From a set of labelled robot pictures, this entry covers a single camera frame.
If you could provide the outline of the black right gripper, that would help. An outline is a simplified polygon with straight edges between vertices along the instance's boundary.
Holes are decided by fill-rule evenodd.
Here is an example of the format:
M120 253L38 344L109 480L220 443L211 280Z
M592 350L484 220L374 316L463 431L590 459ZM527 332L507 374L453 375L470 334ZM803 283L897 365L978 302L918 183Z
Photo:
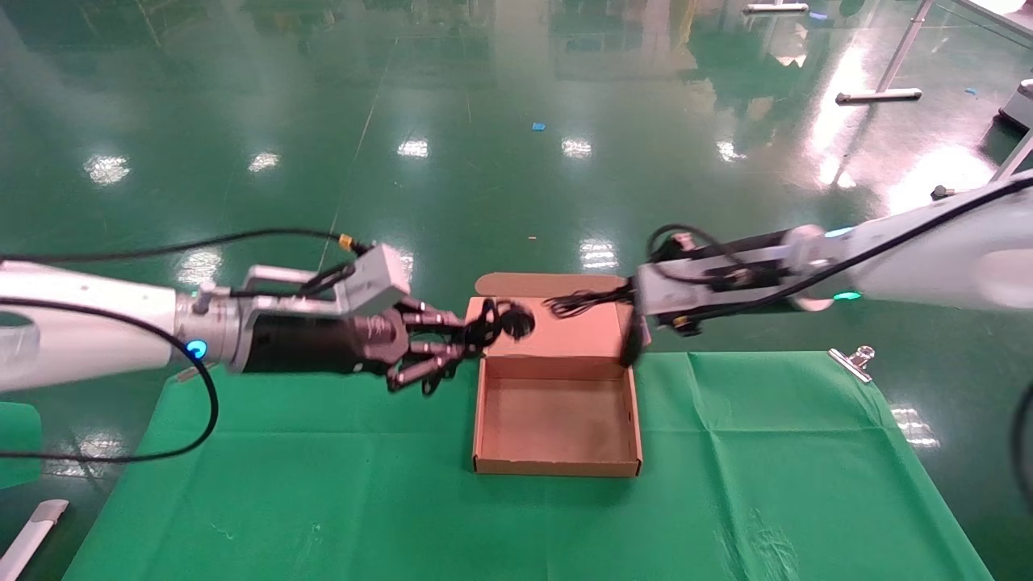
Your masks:
M719 241L701 230L684 232L684 279L708 288L766 288L796 282L800 230ZM638 311L622 331L620 365L629 369L649 345L649 327Z

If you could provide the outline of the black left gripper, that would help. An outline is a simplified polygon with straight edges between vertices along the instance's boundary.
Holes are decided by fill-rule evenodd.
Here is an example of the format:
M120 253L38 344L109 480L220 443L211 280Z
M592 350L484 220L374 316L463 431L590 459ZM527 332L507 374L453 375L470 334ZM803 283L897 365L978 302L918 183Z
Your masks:
M483 320L465 322L428 304L401 304L397 311L353 319L263 314L255 320L242 373L387 372L388 393L410 386L435 395L460 364L479 350L464 343L412 342L409 336L482 340Z

